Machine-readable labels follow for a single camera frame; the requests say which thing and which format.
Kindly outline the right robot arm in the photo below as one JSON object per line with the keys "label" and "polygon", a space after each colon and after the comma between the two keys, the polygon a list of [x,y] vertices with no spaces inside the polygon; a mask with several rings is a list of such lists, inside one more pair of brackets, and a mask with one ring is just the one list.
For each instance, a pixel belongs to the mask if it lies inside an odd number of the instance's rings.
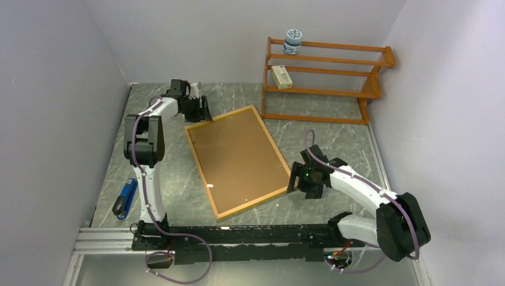
{"label": "right robot arm", "polygon": [[349,240],[381,249],[387,258],[399,262],[418,259],[420,248],[431,241],[431,233],[416,197],[396,194],[366,179],[340,158],[328,159],[318,145],[301,152],[303,162],[293,162],[287,187],[319,199],[324,188],[341,191],[372,214],[365,218],[342,212],[328,222],[328,241],[342,247]]}

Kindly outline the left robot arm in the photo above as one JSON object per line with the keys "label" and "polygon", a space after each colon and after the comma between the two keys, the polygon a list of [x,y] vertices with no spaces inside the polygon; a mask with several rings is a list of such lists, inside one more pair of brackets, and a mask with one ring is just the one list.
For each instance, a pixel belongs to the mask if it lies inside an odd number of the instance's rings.
{"label": "left robot arm", "polygon": [[173,79],[169,89],[150,99],[148,107],[124,120],[123,154],[139,184],[141,216],[138,234],[155,250],[170,242],[169,223],[161,198],[160,163],[165,155],[164,129],[168,119],[183,115],[186,122],[212,121],[201,82]]}

